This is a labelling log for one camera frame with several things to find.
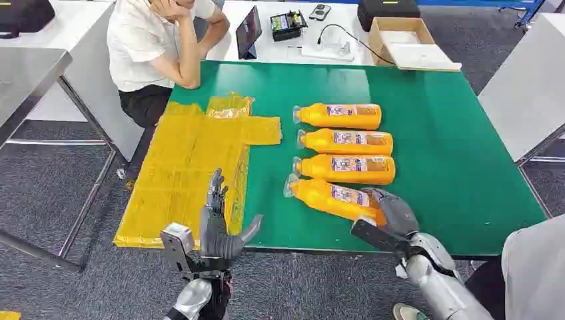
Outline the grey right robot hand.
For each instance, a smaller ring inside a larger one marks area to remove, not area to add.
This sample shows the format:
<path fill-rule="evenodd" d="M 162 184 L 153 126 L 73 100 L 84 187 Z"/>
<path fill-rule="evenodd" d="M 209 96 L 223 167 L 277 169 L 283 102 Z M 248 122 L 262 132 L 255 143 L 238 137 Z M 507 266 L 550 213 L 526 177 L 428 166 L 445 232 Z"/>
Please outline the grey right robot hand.
<path fill-rule="evenodd" d="M 399 196 L 374 187 L 365 187 L 361 191 L 369 196 L 370 203 L 376 207 L 373 220 L 378 229 L 406 240 L 420 230 L 412 209 Z"/>

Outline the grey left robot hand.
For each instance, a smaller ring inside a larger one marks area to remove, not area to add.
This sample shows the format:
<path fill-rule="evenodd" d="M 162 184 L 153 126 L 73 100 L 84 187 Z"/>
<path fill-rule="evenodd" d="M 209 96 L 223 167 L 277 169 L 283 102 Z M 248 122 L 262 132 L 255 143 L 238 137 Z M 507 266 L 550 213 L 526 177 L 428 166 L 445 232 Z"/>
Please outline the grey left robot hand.
<path fill-rule="evenodd" d="M 222 169 L 218 168 L 211 177 L 206 201 L 201 209 L 199 251 L 205 257 L 233 259 L 259 232 L 263 216 L 255 215 L 246 229 L 230 235 L 225 221 L 225 195 L 228 187 L 223 182 Z"/>

